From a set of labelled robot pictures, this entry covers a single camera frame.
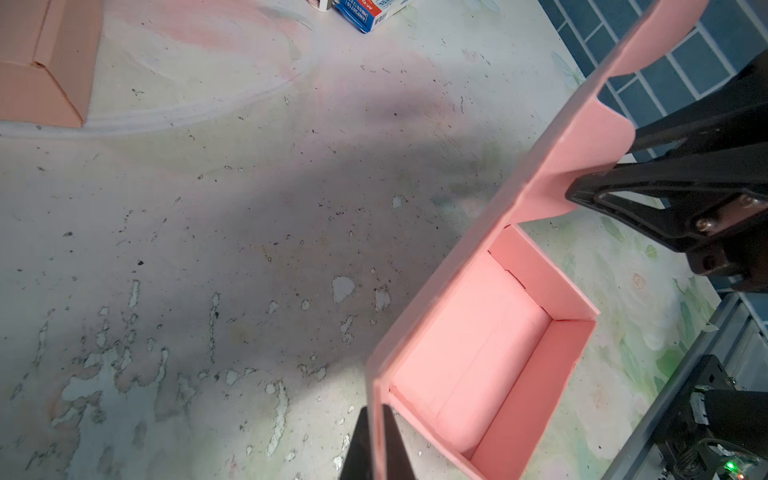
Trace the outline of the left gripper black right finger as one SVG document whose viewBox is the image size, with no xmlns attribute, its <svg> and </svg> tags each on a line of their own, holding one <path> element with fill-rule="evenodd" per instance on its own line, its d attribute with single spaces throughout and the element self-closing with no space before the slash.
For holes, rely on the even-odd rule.
<svg viewBox="0 0 768 480">
<path fill-rule="evenodd" d="M 382 407 L 384 415 L 386 479 L 415 480 L 416 476 L 396 422 L 393 409 L 389 405 Z"/>
</svg>

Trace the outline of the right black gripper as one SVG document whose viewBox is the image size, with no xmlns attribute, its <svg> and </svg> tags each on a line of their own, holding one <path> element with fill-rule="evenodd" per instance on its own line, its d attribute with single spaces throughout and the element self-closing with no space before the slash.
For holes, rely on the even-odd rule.
<svg viewBox="0 0 768 480">
<path fill-rule="evenodd" d="M 566 199 L 688 252 L 696 274 L 735 276 L 734 290 L 765 293 L 767 53 L 720 90 L 637 129 L 629 151 L 669 144 L 686 156 L 583 175 Z"/>
</svg>

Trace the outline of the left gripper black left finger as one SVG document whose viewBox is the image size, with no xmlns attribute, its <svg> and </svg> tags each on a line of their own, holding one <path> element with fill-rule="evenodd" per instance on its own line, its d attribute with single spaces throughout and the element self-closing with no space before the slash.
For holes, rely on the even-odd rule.
<svg viewBox="0 0 768 480">
<path fill-rule="evenodd" d="M 360 410 L 340 472 L 340 480 L 372 480 L 372 460 L 367 408 Z"/>
</svg>

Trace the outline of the pink paper box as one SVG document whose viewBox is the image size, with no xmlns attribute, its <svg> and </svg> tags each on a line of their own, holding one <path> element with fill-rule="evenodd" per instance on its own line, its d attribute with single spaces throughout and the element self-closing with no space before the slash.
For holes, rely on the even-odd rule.
<svg viewBox="0 0 768 480">
<path fill-rule="evenodd" d="M 600 91 L 664 56 L 705 7 L 657 1 L 644 12 L 378 344 L 367 366 L 374 478 L 396 475 L 386 431 L 396 415 L 473 479 L 523 474 L 598 311 L 522 224 L 570 212 L 571 184 L 628 153 L 634 125 Z"/>
</svg>

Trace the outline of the toothpaste tube packet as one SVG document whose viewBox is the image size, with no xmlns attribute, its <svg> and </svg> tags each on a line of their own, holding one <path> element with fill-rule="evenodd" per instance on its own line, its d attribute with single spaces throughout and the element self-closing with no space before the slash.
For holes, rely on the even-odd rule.
<svg viewBox="0 0 768 480">
<path fill-rule="evenodd" d="M 333 2 L 333 7 L 361 33 L 368 34 L 409 3 L 409 0 L 339 0 Z"/>
</svg>

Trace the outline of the orange paper box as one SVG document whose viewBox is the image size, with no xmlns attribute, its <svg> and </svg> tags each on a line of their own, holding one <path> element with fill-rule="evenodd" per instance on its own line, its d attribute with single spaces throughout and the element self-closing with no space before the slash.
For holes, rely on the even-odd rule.
<svg viewBox="0 0 768 480">
<path fill-rule="evenodd" d="M 1 119 L 80 128 L 103 26 L 100 0 L 1 3 Z"/>
</svg>

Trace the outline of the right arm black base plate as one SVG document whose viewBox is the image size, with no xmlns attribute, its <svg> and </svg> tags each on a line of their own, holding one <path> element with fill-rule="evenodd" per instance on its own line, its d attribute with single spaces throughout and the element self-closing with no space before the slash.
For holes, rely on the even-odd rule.
<svg viewBox="0 0 768 480">
<path fill-rule="evenodd" d="M 757 454 L 757 467 L 767 464 L 767 394 L 738 389 L 714 355 L 699 359 L 652 435 L 675 479 L 717 479 L 718 457 L 704 444 L 708 438 Z"/>
</svg>

